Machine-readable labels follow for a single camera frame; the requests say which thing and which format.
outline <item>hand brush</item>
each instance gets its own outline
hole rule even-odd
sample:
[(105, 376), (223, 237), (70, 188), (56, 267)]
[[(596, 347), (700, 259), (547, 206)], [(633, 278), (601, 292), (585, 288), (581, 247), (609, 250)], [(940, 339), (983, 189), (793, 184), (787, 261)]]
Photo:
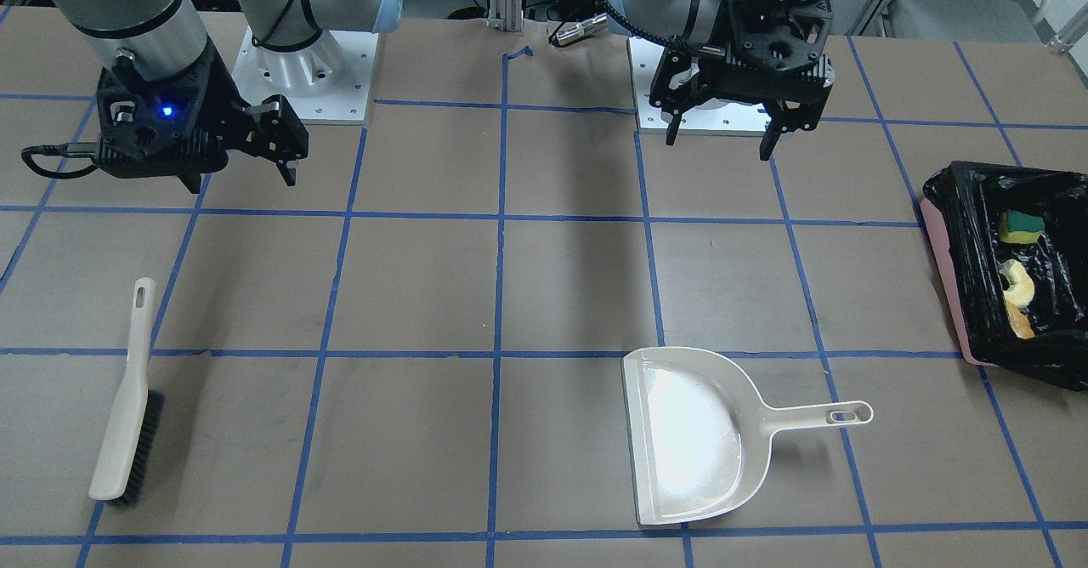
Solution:
[(136, 282), (128, 326), (128, 359), (121, 386), (113, 397), (98, 465), (90, 480), (90, 497), (111, 506), (132, 506), (139, 502), (151, 441), (162, 415), (162, 394), (148, 391), (147, 386), (157, 294), (154, 280), (144, 277)]

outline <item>green scouring pad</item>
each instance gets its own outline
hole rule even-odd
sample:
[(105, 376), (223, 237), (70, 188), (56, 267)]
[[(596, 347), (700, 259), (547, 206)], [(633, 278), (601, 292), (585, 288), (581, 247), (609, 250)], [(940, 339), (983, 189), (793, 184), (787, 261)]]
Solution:
[(998, 238), (1002, 243), (1013, 243), (1013, 245), (1031, 245), (1039, 239), (1044, 227), (1042, 217), (1005, 211), (998, 219)]

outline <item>brush handle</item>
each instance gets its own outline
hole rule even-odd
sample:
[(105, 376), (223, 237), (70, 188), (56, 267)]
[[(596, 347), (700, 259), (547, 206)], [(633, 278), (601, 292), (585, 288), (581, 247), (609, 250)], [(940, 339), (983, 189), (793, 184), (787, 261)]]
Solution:
[(125, 374), (113, 397), (102, 448), (98, 452), (98, 465), (90, 480), (89, 495), (96, 501), (121, 497), (128, 484), (147, 409), (147, 361), (151, 354), (151, 326), (158, 293), (154, 280), (148, 277), (137, 281), (133, 289)]

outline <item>brush bristles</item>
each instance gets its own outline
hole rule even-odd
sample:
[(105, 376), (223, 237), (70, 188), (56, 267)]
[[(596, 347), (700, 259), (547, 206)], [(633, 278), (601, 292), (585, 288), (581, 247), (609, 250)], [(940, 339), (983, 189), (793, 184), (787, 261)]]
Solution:
[(158, 393), (158, 391), (148, 391), (147, 409), (144, 410), (144, 425), (140, 425), (139, 441), (136, 444), (136, 455), (133, 456), (133, 468), (128, 473), (128, 484), (120, 497), (107, 501), (107, 504), (110, 506), (133, 506), (139, 502), (139, 493), (144, 487), (144, 478), (147, 476), (147, 462), (151, 457), (151, 443), (154, 441), (156, 431), (159, 430), (159, 418), (162, 417), (164, 403), (165, 397), (163, 394)]

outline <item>hole in handle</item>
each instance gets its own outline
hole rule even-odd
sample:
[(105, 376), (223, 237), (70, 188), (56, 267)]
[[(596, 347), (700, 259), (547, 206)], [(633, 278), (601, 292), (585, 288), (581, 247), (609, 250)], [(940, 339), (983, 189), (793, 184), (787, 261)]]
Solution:
[(851, 423), (857, 421), (857, 413), (854, 411), (828, 411), (827, 422), (828, 423)]

